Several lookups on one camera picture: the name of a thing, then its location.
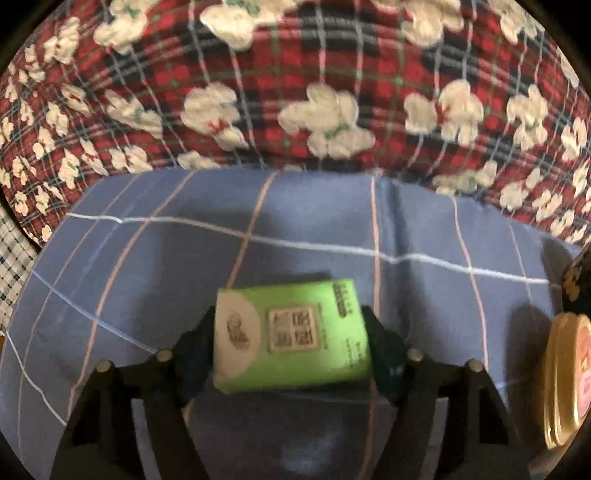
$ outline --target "blue bedsheet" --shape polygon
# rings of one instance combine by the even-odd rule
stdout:
[[[173,345],[221,287],[350,277],[384,325],[434,359],[482,360],[535,448],[528,381],[577,251],[472,199],[363,174],[107,178],[59,226],[21,294],[0,365],[0,429],[47,479],[98,360],[132,364]],[[187,417],[212,480],[357,480],[395,417],[374,400],[210,388]]]

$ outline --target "pillow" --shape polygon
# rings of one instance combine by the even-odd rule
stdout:
[[[0,92],[41,244],[101,177],[227,165],[375,170],[591,238],[589,97],[514,0],[64,2]]]

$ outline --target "green checkered fabric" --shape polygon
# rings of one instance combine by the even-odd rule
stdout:
[[[7,328],[37,252],[0,205],[0,325]]]

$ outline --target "screw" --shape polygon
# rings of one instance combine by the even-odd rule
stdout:
[[[423,360],[423,358],[425,358],[425,354],[418,348],[411,347],[407,351],[407,357],[409,360],[412,360],[413,362],[420,362],[421,360]]]
[[[113,363],[109,362],[108,360],[101,360],[96,366],[96,371],[100,374],[104,374],[105,372],[111,370],[112,367]]]
[[[156,360],[161,363],[170,362],[173,358],[173,351],[172,350],[159,350],[156,354]]]
[[[476,374],[479,374],[480,372],[482,372],[484,370],[484,365],[482,365],[482,362],[479,360],[474,360],[474,359],[468,360],[466,365],[468,366],[468,368],[470,370],[472,370]]]

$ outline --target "gold tin can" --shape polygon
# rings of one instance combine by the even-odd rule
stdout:
[[[538,368],[538,422],[548,448],[574,435],[591,405],[591,322],[561,313],[552,322]]]

